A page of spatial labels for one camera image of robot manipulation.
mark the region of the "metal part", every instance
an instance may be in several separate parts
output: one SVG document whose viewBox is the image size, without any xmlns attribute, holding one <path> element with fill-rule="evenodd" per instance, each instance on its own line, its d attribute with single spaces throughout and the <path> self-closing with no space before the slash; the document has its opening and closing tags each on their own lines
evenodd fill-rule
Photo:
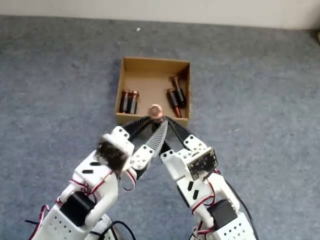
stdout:
<svg viewBox="0 0 320 240">
<path fill-rule="evenodd" d="M 177 100 L 177 97 L 176 97 L 176 94 L 175 94 L 175 90 L 173 88 L 169 88 L 166 91 L 166 96 L 168 97 L 168 100 L 170 102 L 171 108 L 173 109 L 175 115 L 178 118 L 181 118 L 181 112 L 180 112 L 180 109 L 179 109 L 179 103 L 178 103 L 178 100 Z"/>
<path fill-rule="evenodd" d="M 128 110 L 129 110 L 129 95 L 130 95 L 130 91 L 129 90 L 125 89 L 125 90 L 122 91 L 120 109 L 119 109 L 119 112 L 122 113 L 122 114 L 128 113 Z"/>
<path fill-rule="evenodd" d="M 129 114 L 136 114 L 137 113 L 137 98 L 139 97 L 139 92 L 138 91 L 132 91 L 132 100 L 129 108 Z"/>
<path fill-rule="evenodd" d="M 172 84 L 175 88 L 176 99 L 178 101 L 179 107 L 184 108 L 186 106 L 186 97 L 179 85 L 179 78 L 177 76 L 172 78 Z"/>
</svg>

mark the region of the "white wall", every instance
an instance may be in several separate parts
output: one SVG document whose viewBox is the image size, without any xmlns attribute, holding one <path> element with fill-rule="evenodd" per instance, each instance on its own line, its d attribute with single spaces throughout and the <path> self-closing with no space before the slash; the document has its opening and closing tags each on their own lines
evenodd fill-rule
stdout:
<svg viewBox="0 0 320 240">
<path fill-rule="evenodd" d="M 320 28 L 320 0 L 0 0 L 0 15 Z"/>
</svg>

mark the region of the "white bracket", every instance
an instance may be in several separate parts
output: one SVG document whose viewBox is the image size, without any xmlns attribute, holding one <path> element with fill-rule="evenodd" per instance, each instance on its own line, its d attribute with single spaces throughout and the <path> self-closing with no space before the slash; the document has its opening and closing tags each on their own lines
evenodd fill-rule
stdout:
<svg viewBox="0 0 320 240">
<path fill-rule="evenodd" d="M 155 151 L 147 146 L 142 145 L 132 156 L 130 159 L 130 164 L 133 169 L 135 170 L 142 170 L 144 169 L 154 156 Z"/>
<path fill-rule="evenodd" d="M 207 145 L 194 135 L 188 136 L 188 138 L 184 140 L 183 143 L 188 149 L 193 152 L 201 151 L 207 148 Z"/>
</svg>

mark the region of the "cable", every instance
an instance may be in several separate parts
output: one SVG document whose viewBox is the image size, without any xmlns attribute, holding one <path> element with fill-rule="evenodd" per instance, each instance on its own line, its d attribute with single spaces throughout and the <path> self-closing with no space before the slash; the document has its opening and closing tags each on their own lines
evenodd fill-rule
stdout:
<svg viewBox="0 0 320 240">
<path fill-rule="evenodd" d="M 133 184 L 133 187 L 132 187 L 132 188 L 122 187 L 122 189 L 125 190 L 125 191 L 131 191 L 131 190 L 135 189 L 137 182 L 136 182 L 135 177 L 132 175 L 132 173 L 131 173 L 129 170 L 125 171 L 125 173 L 126 173 L 126 174 L 129 176 L 129 178 L 131 179 L 132 184 Z"/>
<path fill-rule="evenodd" d="M 228 184 L 229 188 L 232 190 L 234 195 L 238 198 L 238 200 L 242 204 L 243 208 L 245 209 L 246 214 L 249 217 L 249 220 L 250 220 L 250 223 L 251 223 L 251 226 L 252 226 L 252 229 L 253 229 L 254 236 L 255 236 L 256 240 L 259 240 L 258 233 L 257 233 L 256 227 L 255 227 L 255 224 L 254 224 L 254 220 L 252 219 L 252 216 L 251 216 L 251 214 L 249 212 L 249 209 L 247 208 L 247 206 L 244 203 L 244 201 L 242 201 L 242 199 L 240 198 L 238 193 L 235 191 L 235 189 L 230 185 L 230 183 L 226 179 L 224 179 L 224 180 L 225 180 L 226 184 Z"/>
<path fill-rule="evenodd" d="M 39 222 L 36 223 L 36 227 L 35 229 L 33 230 L 33 233 L 31 234 L 29 240 L 33 239 L 34 236 L 36 235 L 37 231 L 39 230 L 41 224 L 42 224 L 42 221 L 44 220 L 44 215 L 45 215 L 45 211 L 48 210 L 50 211 L 50 208 L 48 205 L 43 205 L 41 207 L 41 211 L 40 211 L 40 215 L 39 215 Z M 27 223 L 34 223 L 33 221 L 29 221 L 29 220 L 25 220 L 25 222 Z"/>
<path fill-rule="evenodd" d="M 101 234 L 100 234 L 100 233 L 98 233 L 98 232 L 96 232 L 96 231 L 90 231 L 90 233 L 91 233 L 91 234 L 93 234 L 93 235 L 96 235 L 96 236 L 98 236 L 98 237 L 100 237 L 100 236 L 101 236 Z"/>
<path fill-rule="evenodd" d="M 105 239 L 105 235 L 106 233 L 116 224 L 121 224 L 123 225 L 131 234 L 132 240 L 136 240 L 136 237 L 134 235 L 134 233 L 132 232 L 132 230 L 130 229 L 130 227 L 128 227 L 127 224 L 125 224 L 123 221 L 113 221 L 100 235 L 100 237 L 98 238 L 98 240 L 104 240 Z"/>
<path fill-rule="evenodd" d="M 206 197 L 204 197 L 201 201 L 199 201 L 193 208 L 192 208 L 192 214 L 194 214 L 195 210 L 201 205 L 203 204 L 205 201 L 207 201 L 208 199 L 214 198 L 215 196 L 210 194 Z"/>
</svg>

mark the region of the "hole in bracket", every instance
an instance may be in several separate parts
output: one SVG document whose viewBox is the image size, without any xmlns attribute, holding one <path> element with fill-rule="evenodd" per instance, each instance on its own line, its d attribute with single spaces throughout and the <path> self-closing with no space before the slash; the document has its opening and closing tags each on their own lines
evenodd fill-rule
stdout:
<svg viewBox="0 0 320 240">
<path fill-rule="evenodd" d="M 91 166 L 101 166 L 101 163 L 98 161 L 93 161 L 93 162 L 90 162 L 90 165 Z"/>
<path fill-rule="evenodd" d="M 88 170 L 83 170 L 83 171 L 82 171 L 82 173 L 83 173 L 83 174 L 93 174 L 93 173 L 94 173 L 94 171 L 93 171 L 93 170 L 88 169 Z"/>
</svg>

